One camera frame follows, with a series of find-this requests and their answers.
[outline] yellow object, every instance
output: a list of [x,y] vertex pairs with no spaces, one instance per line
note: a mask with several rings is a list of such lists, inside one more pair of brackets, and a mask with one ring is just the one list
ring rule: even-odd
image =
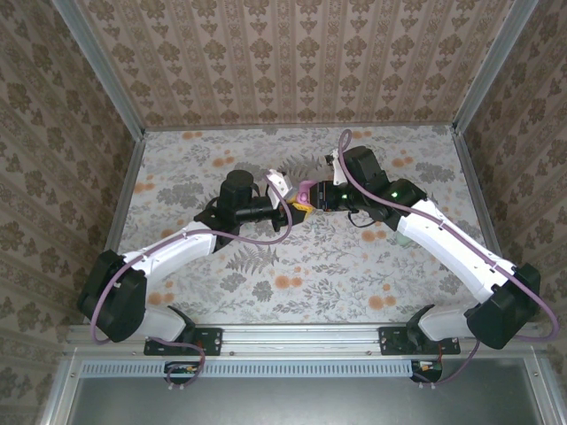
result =
[[287,203],[291,204],[291,206],[293,206],[296,210],[299,211],[305,211],[305,218],[303,219],[303,221],[307,220],[307,217],[309,217],[309,214],[311,214],[314,210],[313,206],[308,206],[308,205],[303,205],[300,204],[297,201],[297,195],[295,197],[293,197],[292,199],[288,200]]
[[295,209],[306,212],[305,218],[303,220],[307,220],[307,217],[309,217],[309,214],[311,214],[311,212],[314,210],[313,206],[298,204],[296,202],[292,203],[292,205],[295,207]]

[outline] floral wallpaper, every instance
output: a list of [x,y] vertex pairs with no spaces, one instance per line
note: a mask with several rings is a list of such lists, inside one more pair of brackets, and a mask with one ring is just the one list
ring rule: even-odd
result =
[[512,0],[79,0],[147,128],[450,122]]
[[[506,256],[567,316],[567,3],[540,0],[465,132]],[[567,338],[549,346],[567,389]]]
[[54,6],[0,2],[0,423],[39,418],[131,150]]

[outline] cable clip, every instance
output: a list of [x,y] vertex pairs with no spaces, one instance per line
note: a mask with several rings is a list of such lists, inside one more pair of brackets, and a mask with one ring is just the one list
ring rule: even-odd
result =
[[445,218],[445,219],[440,219],[440,220],[441,220],[441,222],[438,224],[437,227],[439,228],[439,230],[444,230],[445,225],[447,224],[447,219]]

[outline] floral tablecloth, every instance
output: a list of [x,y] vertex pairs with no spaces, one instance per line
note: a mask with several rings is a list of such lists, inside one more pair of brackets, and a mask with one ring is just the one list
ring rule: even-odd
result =
[[[331,179],[323,155],[343,128],[280,128],[158,132],[145,135],[120,251],[133,251],[186,225],[218,195],[233,169],[260,184],[269,168],[293,182]],[[352,127],[352,146],[376,154],[391,180],[416,182],[445,214],[482,241],[448,127]],[[362,214],[353,217],[363,223]],[[247,224],[242,236],[268,240],[268,222]],[[334,323],[406,321],[430,303],[470,299],[429,252],[400,245],[377,223],[355,228],[342,212],[317,212],[269,247],[233,242],[171,274],[148,294],[198,323]]]

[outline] robotic arm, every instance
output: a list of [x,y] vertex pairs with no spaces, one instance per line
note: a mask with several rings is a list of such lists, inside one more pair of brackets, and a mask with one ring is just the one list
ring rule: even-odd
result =
[[[184,264],[217,252],[232,239],[212,234],[192,235],[195,230],[216,230],[237,236],[246,222],[271,220],[275,231],[281,226],[294,225],[305,220],[312,209],[326,212],[365,211],[372,220],[384,222],[394,231],[421,244],[449,268],[470,290],[475,303],[436,306],[427,305],[407,324],[404,337],[423,352],[429,346],[437,350],[437,341],[445,338],[474,336],[483,344],[501,349],[537,311],[537,305],[513,282],[496,273],[463,243],[468,242],[490,260],[535,294],[540,291],[540,274],[529,264],[516,267],[501,259],[450,222],[414,183],[400,179],[390,182],[377,163],[373,152],[359,146],[345,152],[345,166],[350,175],[367,192],[397,205],[411,207],[413,212],[402,211],[380,204],[364,196],[346,179],[339,164],[338,152],[329,155],[327,162],[334,166],[333,181],[302,182],[297,195],[289,179],[270,170],[268,188],[261,197],[251,174],[235,170],[221,185],[220,195],[194,221],[165,240],[119,256],[113,251],[103,252],[97,259],[80,295],[81,312],[92,318],[103,290],[132,259],[142,260],[120,277],[108,292],[100,307],[97,326],[114,342],[123,341],[133,334],[157,337],[162,340],[190,342],[185,335],[194,328],[192,321],[172,306],[157,308],[145,304],[146,293],[155,282]],[[288,222],[280,198],[291,210],[292,223]],[[438,219],[437,225],[419,212]],[[454,230],[460,239],[447,231]]]
[[[421,351],[425,345],[445,338],[474,336],[483,344],[501,349],[537,312],[536,303],[494,266],[474,255],[462,241],[473,245],[506,272],[516,277],[536,295],[540,273],[529,264],[518,268],[501,259],[453,224],[426,194],[405,179],[390,182],[373,152],[359,146],[345,152],[345,165],[351,176],[368,192],[386,201],[411,207],[405,212],[379,204],[362,195],[347,179],[338,162],[338,151],[327,162],[334,167],[333,181],[317,182],[298,195],[306,204],[324,211],[365,211],[375,221],[422,245],[451,270],[469,289],[476,302],[460,305],[428,305],[407,325],[408,340]],[[438,226],[419,212],[439,219]],[[454,230],[462,240],[447,231]]]
[[293,196],[289,178],[276,170],[270,170],[267,178],[271,187],[261,197],[250,173],[232,171],[222,183],[218,198],[184,228],[157,243],[122,256],[113,251],[100,254],[79,296],[79,310],[92,319],[113,276],[133,259],[141,257],[108,292],[97,317],[97,326],[114,342],[134,334],[171,342],[183,332],[190,333],[194,323],[187,316],[172,306],[158,308],[146,305],[146,294],[151,292],[153,285],[179,267],[217,252],[233,239],[210,233],[194,235],[195,230],[216,230],[238,236],[240,227],[247,222],[271,220],[274,230],[279,231],[281,226],[303,221],[308,214],[305,208],[288,205],[292,217],[292,223],[288,223],[280,202],[280,197]]

